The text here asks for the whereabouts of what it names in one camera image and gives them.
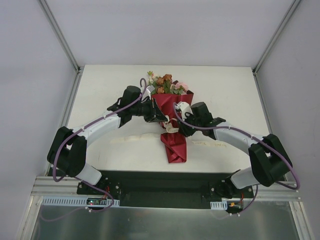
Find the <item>white rose stem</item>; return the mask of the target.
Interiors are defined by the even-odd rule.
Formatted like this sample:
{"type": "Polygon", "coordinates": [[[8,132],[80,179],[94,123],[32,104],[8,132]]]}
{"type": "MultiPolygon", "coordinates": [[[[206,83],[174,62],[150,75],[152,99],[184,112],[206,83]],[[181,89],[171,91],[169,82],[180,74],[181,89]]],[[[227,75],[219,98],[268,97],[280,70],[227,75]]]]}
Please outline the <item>white rose stem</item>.
{"type": "Polygon", "coordinates": [[[158,83],[157,80],[160,78],[160,75],[154,73],[153,71],[148,71],[147,72],[147,76],[148,76],[148,86],[154,86],[155,88],[155,93],[157,92],[157,88],[158,88],[158,83]]]}

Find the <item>cream printed ribbon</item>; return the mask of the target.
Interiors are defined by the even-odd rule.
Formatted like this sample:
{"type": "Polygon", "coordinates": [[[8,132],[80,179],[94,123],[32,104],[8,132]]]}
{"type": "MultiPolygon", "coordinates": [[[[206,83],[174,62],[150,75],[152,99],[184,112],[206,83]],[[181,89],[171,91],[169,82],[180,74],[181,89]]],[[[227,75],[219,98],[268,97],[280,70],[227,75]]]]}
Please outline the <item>cream printed ribbon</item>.
{"type": "Polygon", "coordinates": [[[124,126],[111,132],[107,136],[107,142],[112,145],[159,148],[163,145],[161,134],[168,134],[171,137],[178,132],[178,128],[174,126],[176,123],[177,120],[172,118],[162,126],[161,122],[147,123],[143,118],[134,116],[124,126]]]}

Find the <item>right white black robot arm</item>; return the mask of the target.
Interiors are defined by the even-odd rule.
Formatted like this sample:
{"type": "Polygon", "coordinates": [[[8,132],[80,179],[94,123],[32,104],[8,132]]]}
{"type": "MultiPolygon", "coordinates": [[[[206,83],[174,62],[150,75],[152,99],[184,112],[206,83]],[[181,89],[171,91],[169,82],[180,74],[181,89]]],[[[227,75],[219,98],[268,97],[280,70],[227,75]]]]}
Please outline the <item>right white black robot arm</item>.
{"type": "Polygon", "coordinates": [[[173,104],[173,110],[179,131],[185,137],[199,131],[204,136],[227,143],[249,156],[249,167],[235,171],[215,185],[214,190],[218,196],[231,199],[247,187],[269,187],[279,183],[284,175],[293,171],[292,162],[276,135],[252,134],[221,117],[214,118],[204,102],[189,105],[181,101],[173,104]]]}

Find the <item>orange brown rose stem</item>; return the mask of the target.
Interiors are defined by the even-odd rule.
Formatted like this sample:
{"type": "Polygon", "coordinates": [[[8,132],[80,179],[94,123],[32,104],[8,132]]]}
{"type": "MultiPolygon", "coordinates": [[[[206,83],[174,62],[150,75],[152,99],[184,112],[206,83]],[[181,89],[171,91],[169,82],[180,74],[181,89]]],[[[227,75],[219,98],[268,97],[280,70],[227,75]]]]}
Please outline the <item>orange brown rose stem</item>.
{"type": "Polygon", "coordinates": [[[171,94],[173,92],[173,79],[171,74],[158,77],[155,81],[157,94],[171,94]]]}

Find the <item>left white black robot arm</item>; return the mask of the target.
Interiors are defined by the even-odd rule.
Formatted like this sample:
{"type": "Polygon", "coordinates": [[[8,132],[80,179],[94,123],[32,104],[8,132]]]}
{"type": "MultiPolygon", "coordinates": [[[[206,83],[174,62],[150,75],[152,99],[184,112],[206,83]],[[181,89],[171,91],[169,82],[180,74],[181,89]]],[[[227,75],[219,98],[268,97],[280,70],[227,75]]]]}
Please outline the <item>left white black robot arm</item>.
{"type": "Polygon", "coordinates": [[[130,85],[122,97],[97,119],[75,128],[60,127],[47,154],[47,161],[66,176],[87,182],[94,194],[102,194],[106,183],[102,180],[103,174],[86,162],[87,148],[104,134],[121,128],[133,116],[143,117],[147,123],[165,122],[167,117],[151,97],[154,91],[151,85],[145,89],[130,85]]]}

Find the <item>dark red wrapping cloth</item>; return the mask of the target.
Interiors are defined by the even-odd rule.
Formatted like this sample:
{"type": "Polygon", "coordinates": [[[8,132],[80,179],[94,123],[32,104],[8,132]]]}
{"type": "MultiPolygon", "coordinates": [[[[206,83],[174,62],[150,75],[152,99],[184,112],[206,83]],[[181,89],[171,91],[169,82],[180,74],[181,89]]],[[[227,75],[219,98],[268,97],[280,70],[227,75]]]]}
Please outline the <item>dark red wrapping cloth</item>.
{"type": "Polygon", "coordinates": [[[185,95],[178,95],[174,93],[162,93],[153,94],[151,96],[156,99],[159,109],[167,116],[167,121],[162,122],[162,126],[165,123],[170,122],[170,119],[176,119],[177,123],[173,126],[178,128],[178,132],[173,136],[169,136],[167,133],[161,134],[160,140],[165,147],[167,161],[170,164],[185,163],[187,161],[187,142],[186,137],[179,133],[179,124],[174,113],[174,103],[187,102],[192,103],[194,93],[188,90],[185,95]]]}

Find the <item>small pink rose stem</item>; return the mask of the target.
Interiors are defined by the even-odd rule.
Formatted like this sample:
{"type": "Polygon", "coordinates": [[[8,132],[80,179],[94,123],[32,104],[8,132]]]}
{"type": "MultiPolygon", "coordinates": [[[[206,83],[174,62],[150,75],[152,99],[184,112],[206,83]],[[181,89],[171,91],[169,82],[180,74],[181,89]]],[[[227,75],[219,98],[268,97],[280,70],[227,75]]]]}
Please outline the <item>small pink rose stem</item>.
{"type": "Polygon", "coordinates": [[[188,90],[188,85],[183,82],[174,83],[172,87],[172,93],[175,95],[186,95],[188,90]]]}

